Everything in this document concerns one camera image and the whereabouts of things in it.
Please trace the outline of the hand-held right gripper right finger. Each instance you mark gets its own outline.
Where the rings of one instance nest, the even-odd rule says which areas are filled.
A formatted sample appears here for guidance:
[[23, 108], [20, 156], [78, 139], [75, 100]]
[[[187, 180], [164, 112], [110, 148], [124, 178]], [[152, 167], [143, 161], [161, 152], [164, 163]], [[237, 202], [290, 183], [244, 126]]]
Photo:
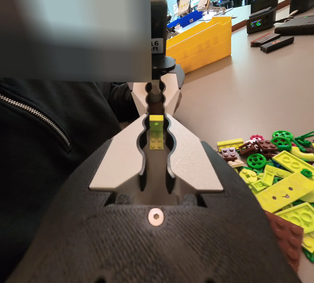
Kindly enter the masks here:
[[186, 194], [223, 192], [223, 186], [210, 162], [201, 140], [170, 114], [165, 114], [167, 128], [166, 188], [182, 200]]

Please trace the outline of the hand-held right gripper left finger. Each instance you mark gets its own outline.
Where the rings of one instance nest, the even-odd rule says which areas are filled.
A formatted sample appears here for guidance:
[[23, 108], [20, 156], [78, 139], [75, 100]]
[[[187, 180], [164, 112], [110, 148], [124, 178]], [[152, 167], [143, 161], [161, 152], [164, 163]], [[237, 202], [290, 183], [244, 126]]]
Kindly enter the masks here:
[[145, 189], [146, 156], [139, 138], [145, 134], [147, 117], [148, 114], [140, 116], [113, 137], [89, 185], [91, 190], [134, 196]]

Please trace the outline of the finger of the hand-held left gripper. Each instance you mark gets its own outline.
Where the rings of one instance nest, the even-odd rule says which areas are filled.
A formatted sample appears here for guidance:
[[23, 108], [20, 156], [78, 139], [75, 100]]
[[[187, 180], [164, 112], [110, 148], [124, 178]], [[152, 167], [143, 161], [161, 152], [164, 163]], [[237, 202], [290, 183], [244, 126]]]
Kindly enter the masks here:
[[164, 87], [161, 92], [164, 114], [173, 116], [182, 99], [182, 93], [178, 87], [176, 73], [167, 73], [161, 76], [159, 85], [160, 89], [162, 86]]
[[148, 82], [134, 82], [131, 95], [136, 105], [139, 116], [146, 115], [148, 112], [146, 85]]

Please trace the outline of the small lime brown brick block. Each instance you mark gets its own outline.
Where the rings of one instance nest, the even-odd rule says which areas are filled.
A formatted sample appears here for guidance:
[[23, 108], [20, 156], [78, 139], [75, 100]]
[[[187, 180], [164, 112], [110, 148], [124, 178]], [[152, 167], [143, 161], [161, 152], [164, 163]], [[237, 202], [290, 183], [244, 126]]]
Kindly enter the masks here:
[[149, 116], [150, 150], [163, 150], [163, 115]]

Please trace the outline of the person's left hand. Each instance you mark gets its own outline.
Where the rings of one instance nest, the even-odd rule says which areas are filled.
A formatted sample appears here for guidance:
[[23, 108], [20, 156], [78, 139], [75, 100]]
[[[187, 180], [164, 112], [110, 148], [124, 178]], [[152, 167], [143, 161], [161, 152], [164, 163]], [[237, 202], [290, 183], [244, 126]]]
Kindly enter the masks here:
[[150, 103], [148, 105], [148, 111], [150, 115], [163, 115], [164, 114], [164, 108], [163, 103]]

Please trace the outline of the blue plastic bin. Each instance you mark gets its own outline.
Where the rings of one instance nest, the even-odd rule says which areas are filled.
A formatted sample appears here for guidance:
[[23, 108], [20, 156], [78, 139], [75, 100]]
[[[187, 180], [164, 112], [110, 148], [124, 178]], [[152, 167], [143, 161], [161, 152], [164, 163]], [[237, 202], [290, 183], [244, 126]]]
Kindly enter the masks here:
[[203, 17], [203, 12], [202, 11], [193, 11], [192, 13], [180, 18], [178, 17], [176, 20], [170, 22], [167, 24], [168, 28], [172, 28], [180, 24], [181, 27], [185, 27]]

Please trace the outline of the yellow box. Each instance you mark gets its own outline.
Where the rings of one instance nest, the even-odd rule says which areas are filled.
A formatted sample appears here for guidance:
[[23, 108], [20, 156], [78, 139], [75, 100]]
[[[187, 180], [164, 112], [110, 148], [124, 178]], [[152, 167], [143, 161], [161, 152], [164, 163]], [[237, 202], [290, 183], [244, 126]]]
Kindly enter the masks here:
[[167, 40], [166, 55], [185, 73], [231, 55], [232, 17], [213, 17]]

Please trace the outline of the pile of loose toy bricks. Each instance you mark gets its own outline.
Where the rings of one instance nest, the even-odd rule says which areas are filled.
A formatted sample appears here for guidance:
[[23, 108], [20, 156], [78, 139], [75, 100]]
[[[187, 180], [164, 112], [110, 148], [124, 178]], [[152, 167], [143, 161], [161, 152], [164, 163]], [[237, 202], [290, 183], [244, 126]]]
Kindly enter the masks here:
[[300, 255], [313, 263], [313, 131], [295, 137], [275, 131], [271, 139], [252, 135], [218, 153], [254, 194], [288, 263], [297, 273]]

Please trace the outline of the black charger case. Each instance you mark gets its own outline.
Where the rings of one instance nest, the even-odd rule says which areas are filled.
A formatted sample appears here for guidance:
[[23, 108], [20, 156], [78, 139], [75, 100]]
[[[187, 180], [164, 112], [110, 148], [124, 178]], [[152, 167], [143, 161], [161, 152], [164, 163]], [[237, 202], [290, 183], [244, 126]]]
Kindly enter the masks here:
[[273, 27], [276, 20], [278, 0], [254, 0], [251, 14], [246, 20], [247, 34], [254, 34]]

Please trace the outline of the black flat device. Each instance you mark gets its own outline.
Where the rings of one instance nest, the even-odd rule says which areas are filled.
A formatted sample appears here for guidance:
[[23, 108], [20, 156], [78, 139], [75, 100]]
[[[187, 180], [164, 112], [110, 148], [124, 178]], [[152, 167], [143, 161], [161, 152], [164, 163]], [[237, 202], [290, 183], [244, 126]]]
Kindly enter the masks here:
[[298, 17], [277, 26], [274, 33], [283, 36], [314, 34], [314, 16]]

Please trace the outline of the black storage case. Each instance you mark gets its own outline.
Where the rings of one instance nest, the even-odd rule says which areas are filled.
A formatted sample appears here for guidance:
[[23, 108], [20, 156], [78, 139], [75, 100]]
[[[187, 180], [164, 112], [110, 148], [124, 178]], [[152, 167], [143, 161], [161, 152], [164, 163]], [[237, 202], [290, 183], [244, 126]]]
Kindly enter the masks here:
[[298, 10], [297, 14], [304, 13], [314, 6], [314, 0], [291, 0], [289, 13]]

